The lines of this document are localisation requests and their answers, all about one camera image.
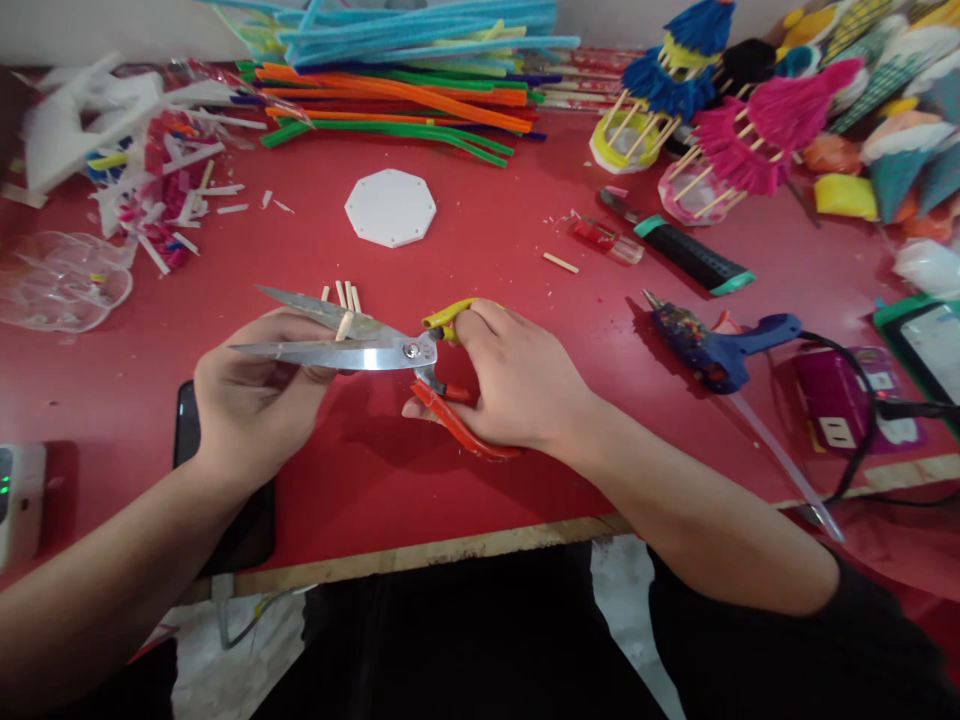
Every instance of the orange scissors handle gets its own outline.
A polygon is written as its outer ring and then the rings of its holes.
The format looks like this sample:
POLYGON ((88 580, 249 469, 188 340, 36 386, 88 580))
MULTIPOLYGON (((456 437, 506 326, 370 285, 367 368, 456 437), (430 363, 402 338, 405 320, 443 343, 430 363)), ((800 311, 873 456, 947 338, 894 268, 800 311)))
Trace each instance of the orange scissors handle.
MULTIPOLYGON (((490 445, 478 438, 447 404, 444 397, 425 383, 422 378, 418 377, 416 383, 410 389, 420 399, 420 402, 436 414, 443 426, 450 431, 450 434, 477 457, 492 462, 503 462, 515 458, 523 452, 520 448, 490 445)), ((447 397, 455 402, 466 402, 470 398, 470 393, 463 388, 448 385, 447 397)))

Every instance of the white octagon board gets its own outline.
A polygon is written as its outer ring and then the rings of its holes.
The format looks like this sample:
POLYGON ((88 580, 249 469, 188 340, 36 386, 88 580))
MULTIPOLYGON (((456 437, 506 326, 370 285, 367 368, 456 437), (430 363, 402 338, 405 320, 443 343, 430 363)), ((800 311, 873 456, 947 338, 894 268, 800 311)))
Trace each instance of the white octagon board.
POLYGON ((400 170, 361 178, 345 207, 357 237, 384 247, 421 239, 437 212, 423 179, 400 170))

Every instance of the yellow scissors handle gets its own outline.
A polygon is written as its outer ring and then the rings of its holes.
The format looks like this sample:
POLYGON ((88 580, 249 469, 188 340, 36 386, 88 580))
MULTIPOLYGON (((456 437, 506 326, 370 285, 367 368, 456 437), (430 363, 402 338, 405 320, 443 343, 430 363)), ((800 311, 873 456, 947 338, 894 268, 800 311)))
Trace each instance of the yellow scissors handle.
POLYGON ((456 302, 448 308, 444 308, 440 312, 436 312, 429 317, 425 317, 423 319, 423 326, 428 330, 442 326, 444 340, 452 343, 459 342, 459 339, 457 338, 457 331, 453 329, 453 321, 456 319, 457 315, 469 308, 476 299, 477 298, 467 298, 466 300, 461 300, 460 302, 456 302))

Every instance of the black handle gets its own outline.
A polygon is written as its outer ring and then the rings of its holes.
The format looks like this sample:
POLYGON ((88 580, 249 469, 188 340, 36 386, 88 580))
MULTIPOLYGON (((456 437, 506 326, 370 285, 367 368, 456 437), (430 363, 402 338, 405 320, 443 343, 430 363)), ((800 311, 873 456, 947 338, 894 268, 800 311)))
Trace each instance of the black handle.
POLYGON ((701 245, 659 215, 647 218, 633 231, 711 295, 726 295, 757 279, 745 267, 701 245))

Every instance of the blue glue gun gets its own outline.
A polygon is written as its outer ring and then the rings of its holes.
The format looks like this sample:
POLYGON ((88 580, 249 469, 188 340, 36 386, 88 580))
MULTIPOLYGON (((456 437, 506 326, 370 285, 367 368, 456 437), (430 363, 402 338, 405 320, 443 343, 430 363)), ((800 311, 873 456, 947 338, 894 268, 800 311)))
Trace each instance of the blue glue gun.
POLYGON ((699 372, 707 389, 718 395, 738 392, 747 384, 745 358, 795 340, 802 329, 796 315, 780 313, 763 318, 750 332, 723 335, 707 330, 689 310, 661 302, 646 290, 643 294, 653 308, 657 330, 683 364, 699 372))

